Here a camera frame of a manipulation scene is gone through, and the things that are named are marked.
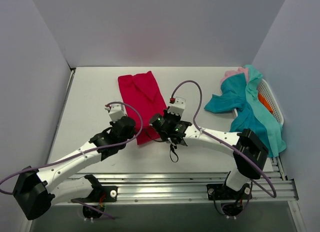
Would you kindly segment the red t shirt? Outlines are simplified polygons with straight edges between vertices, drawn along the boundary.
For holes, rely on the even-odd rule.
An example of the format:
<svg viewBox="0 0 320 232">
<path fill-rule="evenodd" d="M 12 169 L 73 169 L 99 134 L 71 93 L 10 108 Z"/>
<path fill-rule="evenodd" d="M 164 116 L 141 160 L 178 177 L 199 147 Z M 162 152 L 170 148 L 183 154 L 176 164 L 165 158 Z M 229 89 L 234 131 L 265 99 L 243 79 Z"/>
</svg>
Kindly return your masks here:
<svg viewBox="0 0 320 232">
<path fill-rule="evenodd" d="M 123 102 L 135 108 L 132 110 L 126 107 L 127 115 L 135 120 L 136 131 L 142 128 L 142 132 L 136 138 L 137 145 L 159 139 L 149 121 L 157 113 L 162 115 L 167 106 L 153 73 L 148 71 L 136 75 L 123 75 L 119 76 L 117 81 Z"/>
</svg>

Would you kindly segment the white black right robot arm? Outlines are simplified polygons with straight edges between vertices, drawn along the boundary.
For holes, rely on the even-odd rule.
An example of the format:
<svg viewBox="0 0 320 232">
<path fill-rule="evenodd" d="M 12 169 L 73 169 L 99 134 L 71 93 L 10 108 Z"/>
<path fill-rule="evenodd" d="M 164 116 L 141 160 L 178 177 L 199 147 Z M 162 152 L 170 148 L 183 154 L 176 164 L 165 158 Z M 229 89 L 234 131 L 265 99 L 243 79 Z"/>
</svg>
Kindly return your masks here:
<svg viewBox="0 0 320 232">
<path fill-rule="evenodd" d="M 264 169 L 269 153 L 250 129 L 222 132 L 201 128 L 195 123 L 182 121 L 180 115 L 171 114 L 167 109 L 163 115 L 153 115 L 149 123 L 160 138 L 170 142 L 173 148 L 178 145 L 203 147 L 233 157 L 235 168 L 222 185 L 222 192 L 227 198 L 238 195 L 250 179 L 260 179 L 262 176 L 256 168 Z"/>
</svg>

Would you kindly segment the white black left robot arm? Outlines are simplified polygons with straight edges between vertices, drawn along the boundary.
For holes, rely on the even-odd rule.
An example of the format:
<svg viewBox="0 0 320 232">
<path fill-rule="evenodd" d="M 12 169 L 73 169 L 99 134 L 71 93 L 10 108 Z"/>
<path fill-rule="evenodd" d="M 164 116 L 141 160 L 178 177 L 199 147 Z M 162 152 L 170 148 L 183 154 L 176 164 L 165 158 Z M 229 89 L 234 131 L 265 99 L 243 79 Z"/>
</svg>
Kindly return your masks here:
<svg viewBox="0 0 320 232">
<path fill-rule="evenodd" d="M 52 205 L 76 199 L 96 203 L 114 201 L 115 189 L 106 189 L 92 174 L 73 181 L 67 179 L 124 149 L 125 142 L 135 134 L 135 125 L 132 118 L 124 116 L 52 166 L 41 169 L 28 166 L 19 175 L 13 189 L 13 196 L 26 218 L 34 220 Z"/>
</svg>

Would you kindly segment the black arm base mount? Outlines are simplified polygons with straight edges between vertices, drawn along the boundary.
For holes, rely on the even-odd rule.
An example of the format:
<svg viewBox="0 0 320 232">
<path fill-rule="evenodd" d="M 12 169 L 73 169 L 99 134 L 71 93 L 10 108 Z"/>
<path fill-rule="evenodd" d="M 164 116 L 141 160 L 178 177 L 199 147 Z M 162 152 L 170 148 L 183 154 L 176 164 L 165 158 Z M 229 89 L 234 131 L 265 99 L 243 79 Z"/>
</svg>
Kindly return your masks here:
<svg viewBox="0 0 320 232">
<path fill-rule="evenodd" d="M 81 202 L 104 203 L 116 202 L 118 197 L 118 187 L 115 185 L 91 186 L 90 193 L 87 196 L 78 196 L 75 199 Z"/>
</svg>

